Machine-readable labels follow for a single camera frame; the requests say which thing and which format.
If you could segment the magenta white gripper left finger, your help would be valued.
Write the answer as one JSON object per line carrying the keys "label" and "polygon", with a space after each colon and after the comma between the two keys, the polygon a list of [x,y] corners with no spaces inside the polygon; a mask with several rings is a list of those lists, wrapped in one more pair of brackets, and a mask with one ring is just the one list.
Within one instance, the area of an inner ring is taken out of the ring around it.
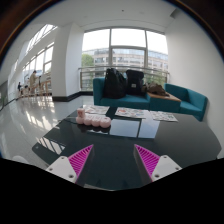
{"label": "magenta white gripper left finger", "polygon": [[76,183],[84,170],[93,147],[94,145],[89,145],[69,157],[60,156],[47,168],[47,171],[72,183]]}

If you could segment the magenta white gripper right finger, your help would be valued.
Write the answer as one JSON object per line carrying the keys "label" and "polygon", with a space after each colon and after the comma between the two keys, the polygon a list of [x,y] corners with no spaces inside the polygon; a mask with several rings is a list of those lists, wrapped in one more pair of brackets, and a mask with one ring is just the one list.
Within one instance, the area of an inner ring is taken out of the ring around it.
{"label": "magenta white gripper right finger", "polygon": [[134,158],[144,182],[155,182],[181,170],[168,155],[159,156],[137,144],[134,145]]}

